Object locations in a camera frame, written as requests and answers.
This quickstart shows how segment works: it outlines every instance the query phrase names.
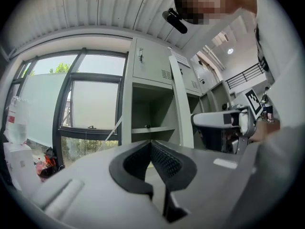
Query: white label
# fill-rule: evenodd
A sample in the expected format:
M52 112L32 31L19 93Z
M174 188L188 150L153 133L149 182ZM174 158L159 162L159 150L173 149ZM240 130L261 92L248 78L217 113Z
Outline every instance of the white label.
M215 165L226 167L229 169L236 169L237 168L237 163L231 160L225 160L221 158L217 158L213 162Z
M189 62L187 61L187 58L183 57L182 55L180 55L180 54L178 54L178 53L176 53L174 51L172 51L172 54L173 54L173 56L175 56L176 60L179 63L181 63L181 64L183 64L183 65L185 65L185 66L190 68L190 65L189 65Z

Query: plastic bottle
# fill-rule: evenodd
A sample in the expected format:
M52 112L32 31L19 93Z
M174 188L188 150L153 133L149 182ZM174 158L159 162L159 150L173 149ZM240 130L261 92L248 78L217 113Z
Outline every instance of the plastic bottle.
M11 143L22 145L27 140L28 114L28 103L20 97L12 97L4 132Z

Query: metal locker cabinet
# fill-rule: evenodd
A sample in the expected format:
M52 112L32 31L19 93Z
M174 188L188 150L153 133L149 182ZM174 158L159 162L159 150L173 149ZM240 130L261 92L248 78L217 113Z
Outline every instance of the metal locker cabinet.
M182 73L185 88L190 91L201 93L200 85L194 70L180 63L178 63L178 65Z
M142 62L138 55L143 54ZM137 38L133 76L146 80L172 84L170 51L157 43Z

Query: window frame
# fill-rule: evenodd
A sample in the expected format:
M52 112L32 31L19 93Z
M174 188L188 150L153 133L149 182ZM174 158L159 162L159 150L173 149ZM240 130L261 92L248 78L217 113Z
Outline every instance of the window frame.
M36 56L27 61L23 61L15 73L13 81L10 85L9 93L6 98L6 106L8 101L11 99L11 93L14 85L19 84L19 88L17 90L16 96L20 96L23 86L28 79L30 73L34 69L35 65L39 60L72 55L76 54L76 58L74 59L70 69L68 70L65 79L61 85L61 89L57 98L57 102L55 105L55 111L53 116L53 126L52 126L52 145L53 152L56 159L57 168L64 168L63 154L61 148L61 137L71 137L76 139L87 139L87 140L105 140L111 131L108 130L98 130L98 129L87 129L87 128L76 128L76 127L66 127L61 126L61 122L63 120L64 109L67 101L67 97L69 91L72 91L73 82L75 81L87 81L87 82L103 82L103 83L117 83L118 84L118 93L117 93L117 102L116 102L116 112L115 112L115 124L117 124L118 120L122 115L122 98L123 98L123 87L124 87L124 78L128 60L128 54L122 52L113 52L106 50L87 50L86 48L82 48L79 50L67 50L55 53L49 53L41 56ZM95 55L104 55L104 56L112 56L112 57L121 57L125 59L123 75L108 75L108 74L100 74L100 73L77 73L78 68L80 67L83 59L87 54L95 54ZM24 77L21 77L24 71L26 70L26 65L30 63L28 70ZM7 119L7 111L4 109L3 112L3 121L2 121L2 129L5 129ZM119 141L119 145L122 144L122 127L118 126L115 133L113 133L109 141Z

